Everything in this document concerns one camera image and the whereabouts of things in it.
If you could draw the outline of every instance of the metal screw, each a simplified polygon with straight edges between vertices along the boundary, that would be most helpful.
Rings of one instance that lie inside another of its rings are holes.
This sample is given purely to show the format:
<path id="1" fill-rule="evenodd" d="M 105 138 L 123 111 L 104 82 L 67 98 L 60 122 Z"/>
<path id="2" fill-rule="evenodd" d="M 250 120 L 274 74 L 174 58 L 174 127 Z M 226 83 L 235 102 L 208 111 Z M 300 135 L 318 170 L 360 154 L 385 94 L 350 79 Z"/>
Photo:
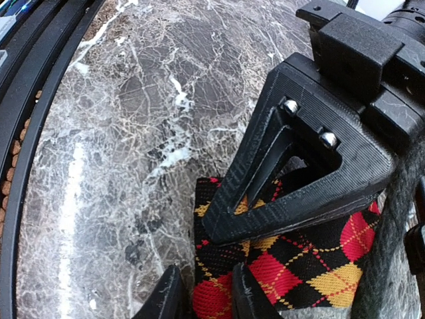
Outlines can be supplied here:
<path id="1" fill-rule="evenodd" d="M 291 116 L 294 117 L 298 112 L 298 104 L 294 100 L 286 100 L 283 105 L 285 111 Z"/>
<path id="2" fill-rule="evenodd" d="M 325 132 L 322 135 L 320 135 L 320 140 L 323 142 L 326 148 L 329 148 L 330 150 L 333 150 L 335 146 L 338 144 L 337 137 L 335 136 L 334 133 L 331 133 L 331 132 Z"/>

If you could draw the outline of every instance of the wire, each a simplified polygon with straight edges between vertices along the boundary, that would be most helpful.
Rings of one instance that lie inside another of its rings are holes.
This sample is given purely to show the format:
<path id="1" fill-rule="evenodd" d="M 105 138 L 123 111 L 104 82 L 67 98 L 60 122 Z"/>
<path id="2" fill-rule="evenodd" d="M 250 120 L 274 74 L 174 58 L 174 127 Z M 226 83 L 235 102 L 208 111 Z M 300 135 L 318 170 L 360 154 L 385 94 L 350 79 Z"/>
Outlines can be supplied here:
<path id="1" fill-rule="evenodd" d="M 359 0 L 349 0 L 347 3 L 347 7 L 355 10 L 358 4 L 359 4 Z"/>
<path id="2" fill-rule="evenodd" d="M 412 145 L 410 153 L 400 158 L 388 187 L 382 219 L 365 265 L 365 272 L 355 293 L 351 309 L 352 319 L 379 318 L 394 248 L 400 244 L 406 232 L 412 196 L 425 172 L 425 136 L 419 137 Z"/>

